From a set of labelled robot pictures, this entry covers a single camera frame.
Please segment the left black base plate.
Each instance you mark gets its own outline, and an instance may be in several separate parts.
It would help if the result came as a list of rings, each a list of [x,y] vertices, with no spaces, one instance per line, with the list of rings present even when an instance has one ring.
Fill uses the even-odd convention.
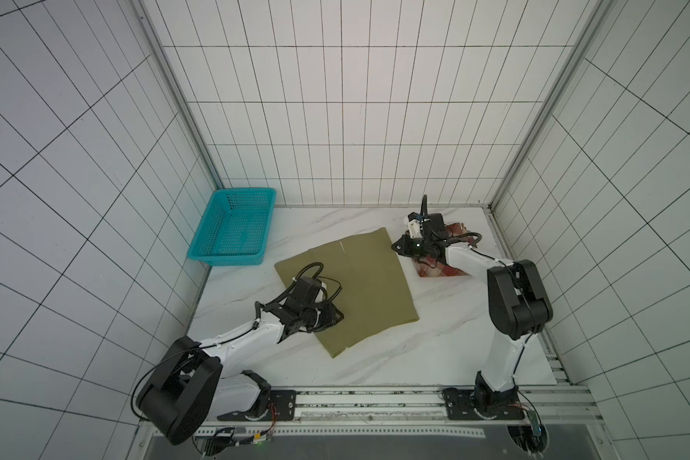
[[[220,422],[290,422],[294,419],[297,392],[272,390],[262,412],[254,406],[246,412],[234,411],[217,417]]]

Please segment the red plaid skirt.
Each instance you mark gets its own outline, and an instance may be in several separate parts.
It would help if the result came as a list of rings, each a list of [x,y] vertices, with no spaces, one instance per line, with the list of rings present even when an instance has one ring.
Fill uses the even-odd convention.
[[[459,242],[469,243],[474,247],[477,247],[477,244],[482,240],[480,233],[469,231],[461,222],[448,224],[446,232],[449,238],[456,237]],[[447,266],[429,256],[413,260],[412,264],[421,278],[468,276],[465,271]]]

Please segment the electronics wiring board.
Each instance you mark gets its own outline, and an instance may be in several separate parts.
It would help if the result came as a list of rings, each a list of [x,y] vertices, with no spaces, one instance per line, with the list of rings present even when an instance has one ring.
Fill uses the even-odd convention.
[[[193,436],[192,446],[202,458],[216,459],[219,454],[228,448],[252,446],[264,442],[273,434],[274,427],[278,422],[278,409],[274,404],[269,405],[268,412],[272,416],[271,425],[263,431],[256,432],[247,437],[237,437],[233,427],[229,429],[217,429],[209,438],[202,439]]]
[[[533,406],[526,404],[513,404],[513,407],[523,413],[526,422],[521,425],[508,425],[510,438],[529,458],[543,457],[549,441],[547,428],[540,414]]]

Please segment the aluminium mounting rail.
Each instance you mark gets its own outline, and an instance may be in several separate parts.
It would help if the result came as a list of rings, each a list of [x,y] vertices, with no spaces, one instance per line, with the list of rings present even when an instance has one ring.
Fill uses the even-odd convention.
[[[515,425],[522,421],[452,421],[448,419],[442,386],[376,387],[275,387],[297,392],[294,419],[277,422],[275,428],[335,426],[471,426]],[[533,406],[545,426],[598,424],[599,408],[583,386],[529,385],[519,389],[519,403]],[[216,415],[202,420],[197,433],[210,434],[213,427],[264,429],[271,422],[220,422]]]

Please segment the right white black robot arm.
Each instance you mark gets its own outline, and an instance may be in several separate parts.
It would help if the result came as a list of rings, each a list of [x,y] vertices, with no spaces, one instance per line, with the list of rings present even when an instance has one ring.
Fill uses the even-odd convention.
[[[519,402],[517,372],[525,348],[551,321],[553,310],[533,262],[488,255],[477,249],[481,240],[477,232],[453,233],[441,214],[423,208],[406,217],[406,232],[391,249],[415,262],[433,260],[460,270],[486,285],[494,338],[468,406],[478,417],[492,420]]]

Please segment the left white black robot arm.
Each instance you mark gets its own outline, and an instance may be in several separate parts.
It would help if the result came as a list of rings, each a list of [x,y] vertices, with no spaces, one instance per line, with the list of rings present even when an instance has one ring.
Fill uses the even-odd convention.
[[[255,303],[249,323],[202,341],[180,337],[133,389],[134,414],[173,445],[192,438],[209,418],[272,414],[270,383],[245,369],[245,363],[292,335],[321,333],[339,324],[344,315],[335,299],[342,289],[329,292],[332,282],[300,275],[273,300]]]

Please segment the olive green skirt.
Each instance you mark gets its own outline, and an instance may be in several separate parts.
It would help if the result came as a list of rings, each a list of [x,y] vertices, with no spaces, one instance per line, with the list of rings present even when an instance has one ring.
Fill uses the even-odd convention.
[[[419,320],[400,258],[391,245],[382,227],[325,243],[274,265],[286,283],[304,266],[319,262],[324,264],[329,286],[342,284],[333,303],[344,319],[316,335],[332,358],[369,337]]]

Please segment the teal plastic basket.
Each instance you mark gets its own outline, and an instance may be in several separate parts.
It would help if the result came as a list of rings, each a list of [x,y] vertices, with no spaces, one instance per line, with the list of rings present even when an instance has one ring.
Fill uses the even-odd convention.
[[[213,193],[187,258],[208,266],[262,264],[276,197],[271,188],[221,189]]]

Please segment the left electronics wiring board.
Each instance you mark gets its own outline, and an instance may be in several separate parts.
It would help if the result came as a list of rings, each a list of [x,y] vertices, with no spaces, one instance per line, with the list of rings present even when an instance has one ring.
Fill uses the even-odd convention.
[[[252,446],[264,442],[273,434],[274,427],[278,422],[278,409],[274,404],[269,405],[268,412],[272,416],[271,425],[263,431],[256,432],[247,437],[237,437],[233,427],[229,429],[217,429],[209,438],[202,439],[193,436],[192,446],[202,458],[216,459],[219,454],[228,448]]]

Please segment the right electronics wiring board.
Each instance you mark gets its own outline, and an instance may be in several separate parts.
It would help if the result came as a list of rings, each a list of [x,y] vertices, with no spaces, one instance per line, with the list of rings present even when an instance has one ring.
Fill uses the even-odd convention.
[[[508,425],[510,438],[529,458],[543,457],[549,441],[547,428],[540,414],[533,406],[526,404],[513,404],[513,407],[523,413],[526,422],[521,425]]]

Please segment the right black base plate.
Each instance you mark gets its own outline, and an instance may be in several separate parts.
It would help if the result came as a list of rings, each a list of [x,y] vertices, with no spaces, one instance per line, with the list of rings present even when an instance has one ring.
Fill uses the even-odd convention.
[[[522,421],[524,409],[519,404],[517,388],[496,392],[489,388],[459,389],[449,387],[442,391],[448,419],[452,421]]]

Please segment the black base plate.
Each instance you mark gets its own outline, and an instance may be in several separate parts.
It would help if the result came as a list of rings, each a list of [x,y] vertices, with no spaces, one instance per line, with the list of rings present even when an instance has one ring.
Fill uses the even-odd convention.
[[[449,387],[442,391],[448,419],[452,421],[522,421],[524,409],[519,404],[517,388],[496,392],[489,388],[459,389]]]
[[[254,406],[246,412],[234,411],[217,417],[220,422],[290,422],[294,419],[297,392],[272,390],[262,412]]]

